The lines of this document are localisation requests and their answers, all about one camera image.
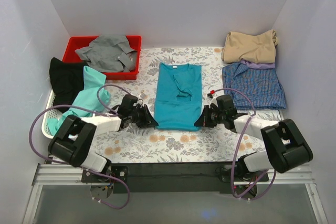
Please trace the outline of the teal blue t shirt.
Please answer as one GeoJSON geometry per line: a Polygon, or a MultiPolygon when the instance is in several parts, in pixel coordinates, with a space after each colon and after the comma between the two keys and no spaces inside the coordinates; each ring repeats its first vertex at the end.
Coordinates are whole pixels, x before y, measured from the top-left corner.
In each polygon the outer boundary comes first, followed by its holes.
{"type": "Polygon", "coordinates": [[[154,104],[159,130],[198,131],[202,112],[202,67],[160,64],[154,104]]]}

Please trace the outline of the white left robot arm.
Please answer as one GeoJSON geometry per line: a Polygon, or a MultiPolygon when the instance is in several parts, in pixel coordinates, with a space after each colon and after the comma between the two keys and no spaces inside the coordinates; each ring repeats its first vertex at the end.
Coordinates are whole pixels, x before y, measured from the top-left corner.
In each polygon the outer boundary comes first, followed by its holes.
{"type": "Polygon", "coordinates": [[[89,118],[67,116],[48,146],[49,154],[73,167],[93,170],[93,175],[100,182],[108,181],[112,175],[111,162],[91,150],[93,139],[108,132],[120,131],[129,124],[136,124],[140,129],[159,125],[148,106],[140,104],[138,98],[131,94],[125,95],[121,104],[113,109],[117,110],[116,117],[111,112],[89,118]]]}

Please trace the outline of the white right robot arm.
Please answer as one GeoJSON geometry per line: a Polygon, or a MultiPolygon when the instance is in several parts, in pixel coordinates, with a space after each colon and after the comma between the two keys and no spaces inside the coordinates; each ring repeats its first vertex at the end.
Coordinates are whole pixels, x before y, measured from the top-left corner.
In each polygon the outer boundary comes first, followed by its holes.
{"type": "Polygon", "coordinates": [[[230,169],[235,177],[251,180],[257,172],[274,169],[285,173],[313,159],[313,152],[291,119],[268,121],[237,112],[229,95],[221,95],[204,106],[194,123],[214,128],[222,124],[232,132],[247,134],[264,142],[265,150],[241,156],[230,169]]]}

